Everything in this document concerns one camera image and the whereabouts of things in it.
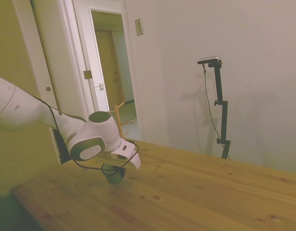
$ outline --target door hinge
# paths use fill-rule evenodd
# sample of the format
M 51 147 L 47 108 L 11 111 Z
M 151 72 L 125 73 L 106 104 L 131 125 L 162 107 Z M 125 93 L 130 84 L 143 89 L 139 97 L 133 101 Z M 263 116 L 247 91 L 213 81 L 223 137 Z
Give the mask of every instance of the door hinge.
M 84 73 L 84 79 L 92 78 L 91 70 L 83 71 L 83 73 Z
M 104 89 L 104 83 L 99 83 L 100 90 Z

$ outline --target floor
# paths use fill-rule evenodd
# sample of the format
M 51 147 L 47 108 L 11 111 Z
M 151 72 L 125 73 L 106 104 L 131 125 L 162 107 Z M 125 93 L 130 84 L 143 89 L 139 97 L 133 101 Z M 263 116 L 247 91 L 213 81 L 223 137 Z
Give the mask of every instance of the floor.
M 122 106 L 119 109 L 119 115 L 122 122 L 128 122 L 133 120 L 134 123 L 132 124 L 126 124 L 123 125 L 123 133 L 126 132 L 126 138 L 133 139 L 133 140 L 140 140 L 139 130 L 138 130 L 138 122 L 136 118 L 136 110 L 135 110 L 135 104 L 134 103 L 128 103 L 124 106 Z M 116 114 L 113 113 L 112 116 L 116 120 Z

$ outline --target light switch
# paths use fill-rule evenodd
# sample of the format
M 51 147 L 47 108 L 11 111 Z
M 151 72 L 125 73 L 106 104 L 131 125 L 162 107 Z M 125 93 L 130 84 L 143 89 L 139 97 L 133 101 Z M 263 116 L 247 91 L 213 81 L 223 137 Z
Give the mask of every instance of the light switch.
M 143 24 L 142 24 L 142 19 L 141 18 L 135 20 L 135 28 L 136 28 L 136 35 L 137 36 L 140 36 L 140 35 L 144 34 Z

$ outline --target doorway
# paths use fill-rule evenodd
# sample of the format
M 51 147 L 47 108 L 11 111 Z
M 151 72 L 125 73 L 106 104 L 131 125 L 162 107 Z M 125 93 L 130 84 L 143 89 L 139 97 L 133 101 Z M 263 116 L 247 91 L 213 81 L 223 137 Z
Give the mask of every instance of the doorway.
M 101 69 L 110 110 L 125 103 L 119 110 L 126 137 L 139 140 L 136 108 L 127 56 L 122 16 L 117 13 L 91 11 Z

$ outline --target wooden door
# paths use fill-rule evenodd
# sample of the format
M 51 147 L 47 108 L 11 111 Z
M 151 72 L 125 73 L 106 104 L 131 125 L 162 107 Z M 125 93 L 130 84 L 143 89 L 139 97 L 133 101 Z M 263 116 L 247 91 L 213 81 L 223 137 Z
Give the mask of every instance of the wooden door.
M 113 36 L 110 31 L 96 32 L 104 84 L 109 107 L 123 102 L 121 80 L 117 65 Z

